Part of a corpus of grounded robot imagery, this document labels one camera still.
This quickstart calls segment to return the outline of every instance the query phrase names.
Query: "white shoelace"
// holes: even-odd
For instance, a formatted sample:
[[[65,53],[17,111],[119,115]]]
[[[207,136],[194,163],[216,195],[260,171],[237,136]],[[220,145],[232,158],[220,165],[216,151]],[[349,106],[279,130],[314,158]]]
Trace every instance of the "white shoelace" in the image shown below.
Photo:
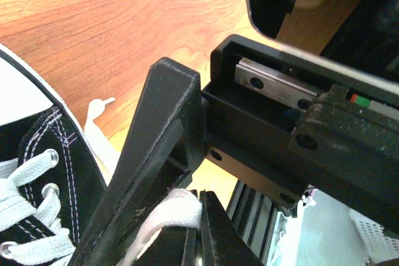
[[[0,232],[34,216],[55,234],[25,244],[17,244],[12,240],[3,242],[0,245],[0,255],[4,258],[22,265],[38,265],[61,258],[52,266],[64,266],[72,257],[75,247],[68,237],[69,230],[62,228],[61,221],[57,218],[60,211],[57,185],[50,183],[44,186],[44,200],[37,209],[18,192],[19,186],[37,179],[55,167],[58,160],[57,152],[49,149],[18,168],[17,159],[0,163]]]

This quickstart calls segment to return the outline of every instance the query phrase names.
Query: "black sneaker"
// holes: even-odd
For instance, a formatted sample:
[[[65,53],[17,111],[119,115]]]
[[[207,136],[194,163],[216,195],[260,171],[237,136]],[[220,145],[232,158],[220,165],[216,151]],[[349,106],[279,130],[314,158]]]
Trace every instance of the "black sneaker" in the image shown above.
[[[105,190],[60,96],[0,45],[0,265],[67,265]]]

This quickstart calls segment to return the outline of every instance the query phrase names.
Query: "metal eyelet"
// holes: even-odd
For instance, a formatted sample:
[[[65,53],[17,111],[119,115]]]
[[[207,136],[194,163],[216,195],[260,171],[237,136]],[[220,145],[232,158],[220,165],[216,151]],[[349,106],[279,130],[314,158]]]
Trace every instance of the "metal eyelet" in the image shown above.
[[[53,190],[57,196],[60,195],[60,189],[59,189],[58,185],[56,185],[54,183],[49,183],[43,187],[42,197],[45,198],[47,196],[47,193],[49,193],[50,190]]]
[[[56,166],[58,164],[58,161],[60,160],[58,153],[54,149],[48,149],[44,151],[45,153],[50,153],[50,158],[52,161],[52,167]]]
[[[12,253],[8,248],[15,245],[18,245],[18,243],[14,241],[3,242],[2,244],[0,244],[0,255],[5,259],[12,260]]]

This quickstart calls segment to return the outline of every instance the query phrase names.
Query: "table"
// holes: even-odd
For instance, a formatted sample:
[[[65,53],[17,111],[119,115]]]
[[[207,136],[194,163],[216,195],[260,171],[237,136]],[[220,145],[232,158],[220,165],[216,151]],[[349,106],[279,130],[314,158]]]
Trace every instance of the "table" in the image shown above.
[[[209,55],[229,34],[266,41],[251,27],[245,0],[0,0],[0,7],[0,42],[55,88],[81,125],[91,100],[116,98],[96,124],[119,151],[160,57],[199,71],[204,87]],[[214,190],[227,207],[236,178],[210,162],[193,177],[191,188]]]

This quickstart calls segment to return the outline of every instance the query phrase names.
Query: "white basket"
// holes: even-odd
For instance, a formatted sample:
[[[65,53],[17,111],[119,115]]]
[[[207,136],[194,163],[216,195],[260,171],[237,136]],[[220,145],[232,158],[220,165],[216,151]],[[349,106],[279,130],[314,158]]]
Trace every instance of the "white basket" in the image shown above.
[[[399,258],[399,240],[385,236],[383,226],[352,209],[349,209],[349,216],[354,221],[373,263]]]

